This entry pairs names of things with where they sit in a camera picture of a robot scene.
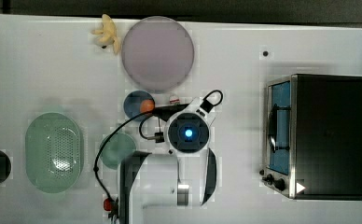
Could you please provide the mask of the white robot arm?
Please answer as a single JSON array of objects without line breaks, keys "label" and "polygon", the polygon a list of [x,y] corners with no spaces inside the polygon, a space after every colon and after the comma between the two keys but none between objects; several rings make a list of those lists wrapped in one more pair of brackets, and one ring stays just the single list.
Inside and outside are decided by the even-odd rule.
[{"label": "white robot arm", "polygon": [[165,122],[163,151],[135,151],[118,167],[117,224],[144,224],[143,209],[149,206],[203,206],[216,190],[216,155],[210,148],[215,105],[200,97],[150,114]]}]

